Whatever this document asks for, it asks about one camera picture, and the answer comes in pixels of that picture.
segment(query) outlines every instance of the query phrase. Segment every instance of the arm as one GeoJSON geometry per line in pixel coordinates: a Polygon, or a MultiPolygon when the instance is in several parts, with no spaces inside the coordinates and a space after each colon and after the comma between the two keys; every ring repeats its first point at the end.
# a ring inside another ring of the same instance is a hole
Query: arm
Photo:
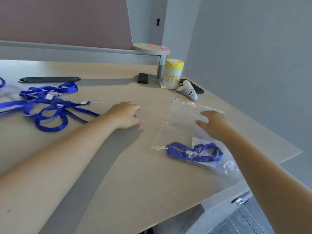
{"type": "Polygon", "coordinates": [[[312,191],[235,131],[215,111],[201,112],[196,123],[225,144],[276,234],[310,233],[312,191]]]}
{"type": "Polygon", "coordinates": [[[1,233],[38,233],[115,129],[143,120],[137,104],[122,102],[0,177],[1,233]]]}

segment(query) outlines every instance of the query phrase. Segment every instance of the floor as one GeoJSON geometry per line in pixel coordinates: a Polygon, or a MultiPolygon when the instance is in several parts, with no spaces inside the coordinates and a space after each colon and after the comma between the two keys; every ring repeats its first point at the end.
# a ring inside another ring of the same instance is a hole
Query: floor
{"type": "Polygon", "coordinates": [[[209,234],[274,234],[254,197],[209,234]]]}

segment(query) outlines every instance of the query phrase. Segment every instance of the yellow lid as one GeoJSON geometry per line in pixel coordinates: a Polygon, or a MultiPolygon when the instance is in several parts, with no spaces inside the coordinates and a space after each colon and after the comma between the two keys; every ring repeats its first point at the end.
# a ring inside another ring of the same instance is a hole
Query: yellow lid
{"type": "Polygon", "coordinates": [[[166,60],[165,66],[170,70],[183,70],[184,62],[178,59],[169,58],[166,60]]]}

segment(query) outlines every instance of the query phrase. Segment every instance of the smartphone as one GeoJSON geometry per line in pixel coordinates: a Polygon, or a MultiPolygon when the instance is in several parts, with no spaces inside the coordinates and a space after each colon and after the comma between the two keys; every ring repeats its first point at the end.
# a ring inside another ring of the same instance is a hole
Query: smartphone
{"type": "MultiPolygon", "coordinates": [[[[183,81],[185,81],[186,79],[180,79],[179,80],[179,82],[183,82],[183,81]]],[[[193,88],[194,88],[194,90],[195,90],[195,92],[196,92],[196,94],[203,94],[204,93],[204,90],[202,90],[200,87],[198,87],[196,84],[193,84],[192,82],[190,82],[191,83],[191,85],[193,86],[193,88]]]]}

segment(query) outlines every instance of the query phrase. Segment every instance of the hand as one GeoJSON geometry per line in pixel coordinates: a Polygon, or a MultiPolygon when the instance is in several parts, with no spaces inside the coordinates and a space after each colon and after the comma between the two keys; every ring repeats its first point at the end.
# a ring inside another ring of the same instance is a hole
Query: hand
{"type": "Polygon", "coordinates": [[[200,114],[207,117],[209,122],[196,120],[196,124],[216,140],[222,141],[228,131],[232,129],[226,117],[216,111],[204,111],[200,114]]]}
{"type": "Polygon", "coordinates": [[[144,120],[134,117],[135,111],[140,109],[141,107],[138,104],[121,102],[112,106],[111,109],[103,115],[111,117],[116,123],[117,129],[127,129],[133,125],[144,122],[144,120]]]}

